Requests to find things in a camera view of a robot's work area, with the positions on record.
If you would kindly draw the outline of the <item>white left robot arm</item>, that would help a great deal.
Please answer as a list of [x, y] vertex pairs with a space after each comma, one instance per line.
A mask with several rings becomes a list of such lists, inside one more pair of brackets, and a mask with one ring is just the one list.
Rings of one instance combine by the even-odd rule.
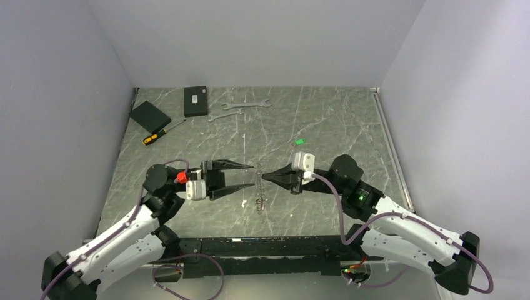
[[117, 223], [62, 255], [46, 258], [41, 299], [97, 299], [106, 289], [142, 265], [174, 261], [180, 238], [166, 223], [186, 201], [216, 200], [249, 184], [228, 186], [225, 171], [248, 165], [228, 159], [208, 160], [199, 167], [176, 169], [169, 162], [148, 168], [138, 200]]

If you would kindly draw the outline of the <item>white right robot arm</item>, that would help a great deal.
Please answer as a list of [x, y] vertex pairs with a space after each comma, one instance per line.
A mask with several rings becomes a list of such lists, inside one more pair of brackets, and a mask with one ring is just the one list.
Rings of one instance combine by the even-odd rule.
[[484, 266], [476, 234], [449, 231], [403, 208], [364, 182], [364, 171], [348, 154], [336, 157], [327, 170], [317, 169], [315, 161], [315, 155], [297, 152], [286, 166], [261, 177], [291, 194], [333, 195], [339, 237], [351, 259], [390, 259], [425, 272], [454, 294], [479, 291], [472, 285], [476, 268]]

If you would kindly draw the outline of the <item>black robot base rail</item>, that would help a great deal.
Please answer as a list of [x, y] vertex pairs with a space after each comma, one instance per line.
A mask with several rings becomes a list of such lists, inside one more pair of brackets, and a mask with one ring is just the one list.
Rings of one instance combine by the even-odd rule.
[[154, 263], [176, 264], [185, 279], [225, 275], [318, 273], [338, 276], [369, 256], [338, 235], [284, 237], [190, 237], [164, 250]]

